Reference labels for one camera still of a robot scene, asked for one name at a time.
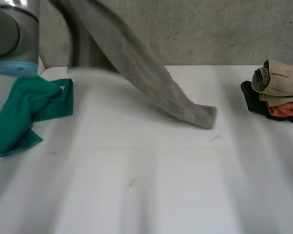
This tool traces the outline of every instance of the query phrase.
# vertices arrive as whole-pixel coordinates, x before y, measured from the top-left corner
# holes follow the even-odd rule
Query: concrete wall
[[[68,64],[60,14],[42,1],[41,56]],[[105,0],[164,64],[293,63],[293,0]]]

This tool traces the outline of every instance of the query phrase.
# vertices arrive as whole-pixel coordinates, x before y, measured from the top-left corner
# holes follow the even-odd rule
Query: green towel
[[[49,82],[41,77],[18,78],[0,111],[0,156],[24,151],[42,141],[31,130],[33,122],[72,113],[70,79]]]

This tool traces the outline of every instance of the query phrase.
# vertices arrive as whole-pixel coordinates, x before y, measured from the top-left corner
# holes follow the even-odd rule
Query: metal cylinder
[[[8,54],[17,47],[20,29],[15,20],[0,9],[0,56]]]

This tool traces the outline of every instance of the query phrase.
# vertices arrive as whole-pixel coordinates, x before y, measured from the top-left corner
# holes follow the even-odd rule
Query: tan fabric
[[[259,99],[261,101],[266,101],[270,107],[280,106],[288,102],[293,102],[293,96],[289,97],[276,97],[267,94],[259,94]]]
[[[252,88],[271,96],[293,96],[293,65],[267,60],[262,69],[254,72]]]

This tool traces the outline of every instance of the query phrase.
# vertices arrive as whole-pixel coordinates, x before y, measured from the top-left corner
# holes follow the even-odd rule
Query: grey cloth
[[[129,26],[98,0],[69,0],[117,71],[155,104],[180,120],[211,129],[216,108],[194,104]]]

